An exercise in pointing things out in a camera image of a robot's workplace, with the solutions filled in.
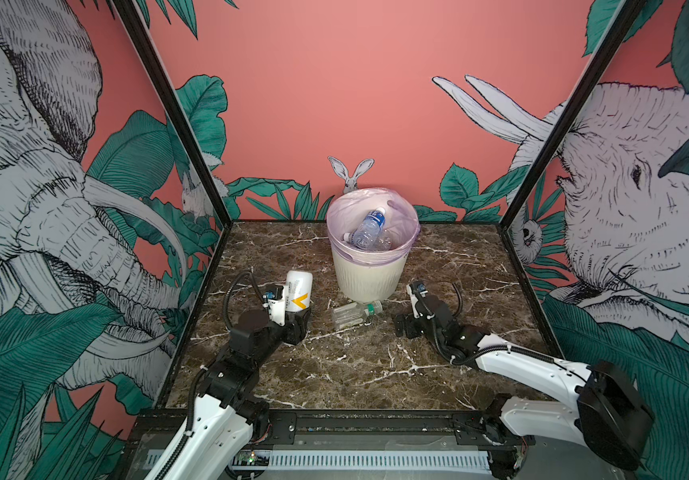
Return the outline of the white label tall bottle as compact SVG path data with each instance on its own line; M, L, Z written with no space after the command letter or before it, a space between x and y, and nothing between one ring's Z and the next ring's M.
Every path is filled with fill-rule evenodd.
M302 312L310 308L312 299L312 280L314 276L310 272L292 270L286 275L286 312Z

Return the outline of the clear bottle green cap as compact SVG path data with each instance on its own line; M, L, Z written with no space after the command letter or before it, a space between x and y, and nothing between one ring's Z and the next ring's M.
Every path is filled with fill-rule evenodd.
M345 328L360 325L370 317L376 316L382 312L382 304L380 301L371 303L353 302L344 306L340 306L332 310L332 321L334 322L335 330L344 330Z

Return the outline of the blue label bottle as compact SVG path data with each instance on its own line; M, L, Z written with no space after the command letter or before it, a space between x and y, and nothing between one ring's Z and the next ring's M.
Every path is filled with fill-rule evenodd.
M352 232L350 244L363 251L372 250L384 228L385 210L380 207L371 210L363 218L358 228Z

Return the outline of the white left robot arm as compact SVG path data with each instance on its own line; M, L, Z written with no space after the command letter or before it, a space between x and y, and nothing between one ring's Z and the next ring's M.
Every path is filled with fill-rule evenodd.
M186 419L148 479L216 479L238 451L270 434L270 406L252 390L280 345L304 340L310 313L294 306L282 325L264 309L240 315L228 342L192 381Z

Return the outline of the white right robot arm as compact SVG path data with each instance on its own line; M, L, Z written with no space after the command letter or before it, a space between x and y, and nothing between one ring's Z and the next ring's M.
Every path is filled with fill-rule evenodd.
M449 365L500 375L546 395L495 402L488 417L513 436L540 436L586 447L606 463L638 470L655 414L637 384L608 361L589 365L512 343L489 330L459 322L420 281L406 292L410 312L394 319L395 333L423 337Z

